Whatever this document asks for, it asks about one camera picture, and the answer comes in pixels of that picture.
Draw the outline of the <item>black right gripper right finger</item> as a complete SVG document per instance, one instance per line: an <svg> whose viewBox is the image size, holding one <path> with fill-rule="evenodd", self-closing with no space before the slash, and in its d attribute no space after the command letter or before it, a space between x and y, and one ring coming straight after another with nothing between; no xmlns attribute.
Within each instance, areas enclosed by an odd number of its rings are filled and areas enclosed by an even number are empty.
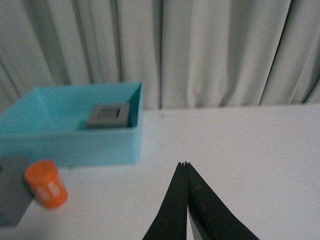
<svg viewBox="0 0 320 240"><path fill-rule="evenodd" d="M257 240L223 203L191 163L186 164L188 208L200 236L206 240Z"/></svg>

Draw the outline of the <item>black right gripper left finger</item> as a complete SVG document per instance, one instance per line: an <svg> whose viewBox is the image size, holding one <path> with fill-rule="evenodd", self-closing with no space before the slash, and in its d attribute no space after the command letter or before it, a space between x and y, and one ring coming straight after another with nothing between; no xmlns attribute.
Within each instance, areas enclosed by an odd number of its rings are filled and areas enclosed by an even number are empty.
<svg viewBox="0 0 320 240"><path fill-rule="evenodd" d="M185 166L178 163L159 211L144 235L145 240L187 238L188 181Z"/></svg>

